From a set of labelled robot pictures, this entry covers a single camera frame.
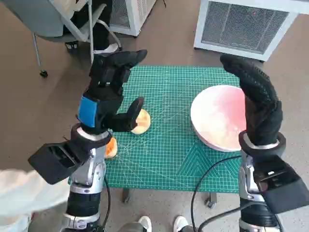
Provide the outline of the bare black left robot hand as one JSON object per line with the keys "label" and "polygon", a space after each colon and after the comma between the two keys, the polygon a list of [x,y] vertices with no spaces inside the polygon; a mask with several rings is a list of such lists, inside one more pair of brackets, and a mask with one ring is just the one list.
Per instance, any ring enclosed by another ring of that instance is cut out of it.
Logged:
{"label": "bare black left robot hand", "polygon": [[146,56],[146,49],[94,55],[89,73],[90,84],[82,95],[77,115],[85,132],[100,134],[108,129],[128,132],[136,128],[143,97],[136,98],[127,112],[117,111],[124,99],[123,84],[128,81],[131,69]]}

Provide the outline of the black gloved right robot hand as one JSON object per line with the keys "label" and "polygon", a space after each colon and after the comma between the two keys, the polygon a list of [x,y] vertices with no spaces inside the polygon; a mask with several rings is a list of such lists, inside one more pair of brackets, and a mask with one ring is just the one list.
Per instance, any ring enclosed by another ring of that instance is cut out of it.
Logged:
{"label": "black gloved right robot hand", "polygon": [[246,132],[251,143],[256,146],[276,143],[283,112],[270,77],[244,58],[224,54],[220,62],[226,72],[239,78],[245,94]]}

